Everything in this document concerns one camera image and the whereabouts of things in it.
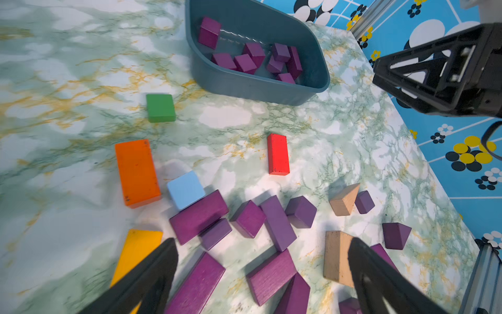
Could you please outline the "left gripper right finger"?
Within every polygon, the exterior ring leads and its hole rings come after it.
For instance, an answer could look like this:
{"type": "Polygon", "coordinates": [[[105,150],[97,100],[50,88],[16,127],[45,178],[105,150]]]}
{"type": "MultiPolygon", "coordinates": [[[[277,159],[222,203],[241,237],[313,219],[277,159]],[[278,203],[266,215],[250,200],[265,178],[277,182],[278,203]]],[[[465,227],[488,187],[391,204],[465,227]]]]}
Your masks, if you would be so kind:
{"type": "Polygon", "coordinates": [[[348,261],[363,313],[445,313],[361,239],[353,238],[348,261]]]}

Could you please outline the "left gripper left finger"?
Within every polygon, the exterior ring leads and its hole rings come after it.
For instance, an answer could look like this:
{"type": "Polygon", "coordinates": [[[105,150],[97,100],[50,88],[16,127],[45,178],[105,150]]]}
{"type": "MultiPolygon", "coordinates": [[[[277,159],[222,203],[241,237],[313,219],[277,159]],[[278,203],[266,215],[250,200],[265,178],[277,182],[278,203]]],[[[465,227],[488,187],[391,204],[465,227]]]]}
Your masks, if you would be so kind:
{"type": "Polygon", "coordinates": [[[116,285],[81,313],[163,313],[179,261],[176,241],[168,238],[116,285]]]}

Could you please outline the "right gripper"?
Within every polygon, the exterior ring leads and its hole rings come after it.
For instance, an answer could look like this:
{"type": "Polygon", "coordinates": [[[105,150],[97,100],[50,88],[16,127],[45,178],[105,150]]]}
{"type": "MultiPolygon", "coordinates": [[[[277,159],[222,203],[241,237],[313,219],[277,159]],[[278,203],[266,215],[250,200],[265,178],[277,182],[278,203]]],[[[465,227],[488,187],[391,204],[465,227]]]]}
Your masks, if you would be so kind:
{"type": "MultiPolygon", "coordinates": [[[[391,85],[440,85],[456,88],[459,115],[501,117],[501,23],[479,24],[376,61],[374,79],[391,85]]],[[[405,109],[425,115],[456,116],[440,111],[400,88],[388,93],[405,109]]]]}

